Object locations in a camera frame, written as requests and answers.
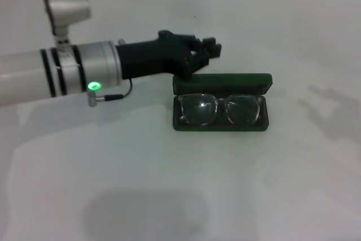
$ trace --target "eyeglass lens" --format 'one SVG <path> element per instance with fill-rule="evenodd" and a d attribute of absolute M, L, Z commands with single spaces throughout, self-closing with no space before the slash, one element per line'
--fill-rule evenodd
<path fill-rule="evenodd" d="M 226 102 L 228 117 L 234 124 L 254 124 L 259 115 L 259 102 L 255 97 L 233 95 Z"/>
<path fill-rule="evenodd" d="M 232 95 L 225 100 L 229 120 L 236 125 L 252 125 L 259 115 L 256 97 Z M 208 94 L 185 95 L 182 102 L 184 118 L 190 125 L 210 124 L 215 119 L 217 99 Z"/>
<path fill-rule="evenodd" d="M 211 95 L 187 95 L 182 103 L 183 114 L 191 125 L 203 125 L 213 121 L 217 101 Z"/>

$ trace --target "eyeglasses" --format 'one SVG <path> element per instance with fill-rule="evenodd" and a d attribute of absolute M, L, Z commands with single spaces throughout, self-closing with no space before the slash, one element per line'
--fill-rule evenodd
<path fill-rule="evenodd" d="M 209 94 L 187 94 L 178 97 L 182 109 L 180 120 L 189 125 L 209 125 L 224 106 L 227 121 L 234 125 L 252 125 L 259 118 L 262 99 L 250 95 L 216 98 Z"/>

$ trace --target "glasses case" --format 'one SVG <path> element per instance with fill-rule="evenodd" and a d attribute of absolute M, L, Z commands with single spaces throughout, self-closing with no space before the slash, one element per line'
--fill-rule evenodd
<path fill-rule="evenodd" d="M 268 128 L 266 99 L 263 96 L 272 85 L 269 73 L 223 73 L 196 74 L 190 80 L 173 77 L 173 128 L 177 131 L 229 131 L 229 132 L 261 132 Z M 251 125 L 236 125 L 226 120 L 224 108 L 219 109 L 217 117 L 210 124 L 192 125 L 182 120 L 183 112 L 181 95 L 210 94 L 217 99 L 226 99 L 232 95 L 252 95 L 260 100 L 259 116 Z"/>

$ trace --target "silver bracket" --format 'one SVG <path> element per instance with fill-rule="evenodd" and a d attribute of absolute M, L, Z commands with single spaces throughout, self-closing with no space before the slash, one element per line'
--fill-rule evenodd
<path fill-rule="evenodd" d="M 88 105 L 90 107 L 96 107 L 96 104 L 98 102 L 105 102 L 105 97 L 104 96 L 99 96 L 99 97 L 96 96 L 95 90 L 90 90 L 88 88 L 87 95 L 88 95 Z"/>
<path fill-rule="evenodd" d="M 72 58 L 69 27 L 91 17 L 88 0 L 44 0 L 59 56 Z"/>

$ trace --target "glasses case lid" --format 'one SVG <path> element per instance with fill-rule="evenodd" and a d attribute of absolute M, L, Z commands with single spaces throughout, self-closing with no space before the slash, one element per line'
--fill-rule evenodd
<path fill-rule="evenodd" d="M 190 80 L 173 77 L 173 93 L 185 95 L 207 94 L 248 94 L 263 95 L 272 86 L 269 73 L 208 73 L 195 74 Z"/>

